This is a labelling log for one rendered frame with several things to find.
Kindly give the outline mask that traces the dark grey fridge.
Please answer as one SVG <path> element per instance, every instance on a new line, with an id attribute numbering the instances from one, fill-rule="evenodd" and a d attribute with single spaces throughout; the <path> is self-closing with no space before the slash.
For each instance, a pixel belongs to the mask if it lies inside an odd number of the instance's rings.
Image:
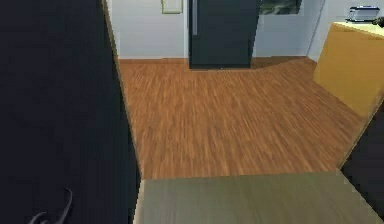
<path id="1" fill-rule="evenodd" d="M 262 0 L 198 0 L 198 35 L 192 35 L 188 0 L 190 69 L 249 68 Z"/>

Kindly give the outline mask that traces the dark green framed picture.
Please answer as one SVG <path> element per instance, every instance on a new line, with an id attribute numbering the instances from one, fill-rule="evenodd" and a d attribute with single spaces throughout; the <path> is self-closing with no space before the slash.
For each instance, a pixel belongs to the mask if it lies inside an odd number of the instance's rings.
<path id="1" fill-rule="evenodd" d="M 261 15 L 298 14 L 302 0 L 262 0 Z"/>

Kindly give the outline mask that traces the yellow kitchen counter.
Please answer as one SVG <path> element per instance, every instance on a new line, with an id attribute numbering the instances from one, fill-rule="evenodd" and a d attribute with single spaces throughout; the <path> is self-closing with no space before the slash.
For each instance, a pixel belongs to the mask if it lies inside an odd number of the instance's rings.
<path id="1" fill-rule="evenodd" d="M 313 79 L 358 115 L 368 117 L 384 95 L 384 28 L 334 22 Z"/>

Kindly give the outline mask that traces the silver toaster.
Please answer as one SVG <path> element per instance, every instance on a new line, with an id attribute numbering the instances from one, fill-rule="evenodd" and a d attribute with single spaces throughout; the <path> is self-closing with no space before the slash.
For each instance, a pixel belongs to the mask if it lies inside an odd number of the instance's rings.
<path id="1" fill-rule="evenodd" d="M 349 9 L 346 21 L 372 22 L 378 15 L 380 8 L 377 6 L 355 6 Z"/>

